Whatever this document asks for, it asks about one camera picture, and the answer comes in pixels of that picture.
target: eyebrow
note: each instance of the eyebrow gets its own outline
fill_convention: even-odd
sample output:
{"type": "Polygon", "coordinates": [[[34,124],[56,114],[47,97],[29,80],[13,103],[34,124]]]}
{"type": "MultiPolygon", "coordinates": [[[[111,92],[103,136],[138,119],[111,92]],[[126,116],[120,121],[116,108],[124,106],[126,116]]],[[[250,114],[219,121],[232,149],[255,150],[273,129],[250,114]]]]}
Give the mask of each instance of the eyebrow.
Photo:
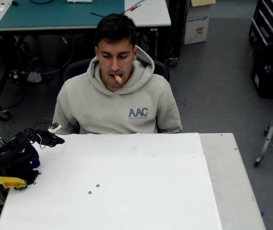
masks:
{"type": "MultiPolygon", "coordinates": [[[[101,53],[104,53],[104,54],[108,54],[108,55],[111,55],[110,53],[106,52],[106,51],[100,51],[101,53]]],[[[129,51],[125,51],[125,52],[121,52],[119,53],[119,55],[121,54],[129,54],[130,52],[129,51]]]]}

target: caster wheel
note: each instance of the caster wheel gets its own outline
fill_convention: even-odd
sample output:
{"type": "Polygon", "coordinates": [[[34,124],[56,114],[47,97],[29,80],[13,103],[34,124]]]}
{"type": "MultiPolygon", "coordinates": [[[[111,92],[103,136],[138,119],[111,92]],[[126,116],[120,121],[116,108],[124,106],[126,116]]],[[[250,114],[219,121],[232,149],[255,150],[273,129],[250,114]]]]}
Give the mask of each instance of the caster wheel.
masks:
{"type": "Polygon", "coordinates": [[[263,135],[267,136],[270,131],[270,126],[267,126],[266,130],[263,132],[263,135]]]}
{"type": "Polygon", "coordinates": [[[249,43],[250,43],[250,45],[251,46],[255,46],[255,45],[257,45],[257,43],[258,43],[258,41],[256,40],[254,40],[254,36],[250,36],[250,38],[249,38],[249,43]]]}
{"type": "Polygon", "coordinates": [[[11,118],[11,114],[7,109],[1,109],[0,111],[0,121],[7,121],[11,118]]]}
{"type": "Polygon", "coordinates": [[[167,60],[167,65],[169,67],[175,67],[177,65],[178,59],[177,58],[170,58],[167,60]]]}

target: green cutting mat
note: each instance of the green cutting mat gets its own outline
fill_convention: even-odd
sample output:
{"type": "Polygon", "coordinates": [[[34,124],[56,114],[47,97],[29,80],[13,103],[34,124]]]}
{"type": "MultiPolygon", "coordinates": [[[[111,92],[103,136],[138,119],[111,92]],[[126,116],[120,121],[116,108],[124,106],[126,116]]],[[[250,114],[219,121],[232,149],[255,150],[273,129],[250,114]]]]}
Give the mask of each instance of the green cutting mat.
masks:
{"type": "Polygon", "coordinates": [[[0,20],[0,28],[97,25],[102,17],[91,12],[106,16],[122,13],[125,7],[125,0],[94,0],[93,3],[54,0],[45,5],[34,4],[29,0],[16,1],[19,5],[8,8],[0,20]]]}

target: cardboard box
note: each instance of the cardboard box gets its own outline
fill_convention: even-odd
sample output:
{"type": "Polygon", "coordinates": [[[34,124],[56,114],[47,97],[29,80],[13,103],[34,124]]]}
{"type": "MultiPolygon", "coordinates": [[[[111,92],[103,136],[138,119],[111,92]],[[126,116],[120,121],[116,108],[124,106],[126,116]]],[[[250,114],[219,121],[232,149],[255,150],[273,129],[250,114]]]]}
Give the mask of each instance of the cardboard box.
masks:
{"type": "Polygon", "coordinates": [[[191,0],[191,6],[184,25],[184,45],[204,42],[207,39],[210,7],[216,0],[191,0]]]}

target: light gray hoodie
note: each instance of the light gray hoodie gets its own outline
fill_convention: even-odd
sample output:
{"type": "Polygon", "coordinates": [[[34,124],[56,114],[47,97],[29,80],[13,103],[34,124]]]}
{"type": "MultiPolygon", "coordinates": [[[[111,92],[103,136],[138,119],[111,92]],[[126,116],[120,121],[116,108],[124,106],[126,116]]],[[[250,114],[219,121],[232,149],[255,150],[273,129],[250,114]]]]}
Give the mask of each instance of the light gray hoodie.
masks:
{"type": "Polygon", "coordinates": [[[130,79],[109,91],[94,58],[86,73],[67,80],[58,95],[53,122],[58,134],[178,133],[182,131],[169,83],[153,74],[153,60],[139,48],[130,79]]]}

